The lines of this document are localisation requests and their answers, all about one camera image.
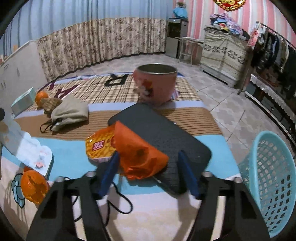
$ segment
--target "cabinet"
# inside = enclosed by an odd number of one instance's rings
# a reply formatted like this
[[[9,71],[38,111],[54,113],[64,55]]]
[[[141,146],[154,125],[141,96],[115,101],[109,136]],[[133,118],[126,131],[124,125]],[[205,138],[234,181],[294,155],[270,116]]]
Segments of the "cabinet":
[[[46,83],[36,42],[29,41],[0,67],[0,106],[12,113],[11,105],[17,97],[31,87],[38,89]]]
[[[205,28],[201,71],[215,76],[233,88],[244,76],[248,57],[245,41],[216,29]]]

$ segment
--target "blue bag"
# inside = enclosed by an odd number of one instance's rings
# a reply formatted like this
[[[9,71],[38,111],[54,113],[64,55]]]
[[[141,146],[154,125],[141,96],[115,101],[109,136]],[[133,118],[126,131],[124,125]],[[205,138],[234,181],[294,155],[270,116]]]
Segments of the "blue bag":
[[[173,13],[175,14],[176,18],[185,18],[185,19],[188,19],[187,11],[186,11],[185,8],[182,8],[182,7],[176,7],[176,8],[173,10]]]

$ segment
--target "yellow snack bag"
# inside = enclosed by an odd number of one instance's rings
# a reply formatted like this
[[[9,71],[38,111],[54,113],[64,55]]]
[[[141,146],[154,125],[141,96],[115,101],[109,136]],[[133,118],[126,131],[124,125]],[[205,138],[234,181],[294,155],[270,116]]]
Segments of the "yellow snack bag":
[[[86,139],[85,148],[88,158],[99,163],[111,158],[116,151],[114,130],[115,124],[98,130]]]

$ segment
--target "red decoration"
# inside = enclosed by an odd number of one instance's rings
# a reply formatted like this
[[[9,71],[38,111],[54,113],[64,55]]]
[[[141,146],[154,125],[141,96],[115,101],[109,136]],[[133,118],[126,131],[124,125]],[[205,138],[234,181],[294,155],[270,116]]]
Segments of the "red decoration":
[[[226,11],[233,11],[244,5],[246,0],[214,0],[214,2]]]

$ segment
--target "laundry basket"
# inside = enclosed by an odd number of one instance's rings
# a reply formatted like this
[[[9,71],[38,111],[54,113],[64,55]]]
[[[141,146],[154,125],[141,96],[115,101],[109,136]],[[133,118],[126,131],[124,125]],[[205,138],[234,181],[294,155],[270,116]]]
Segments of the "laundry basket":
[[[278,235],[288,223],[296,199],[296,167],[287,145],[277,134],[263,131],[238,166],[270,237]]]

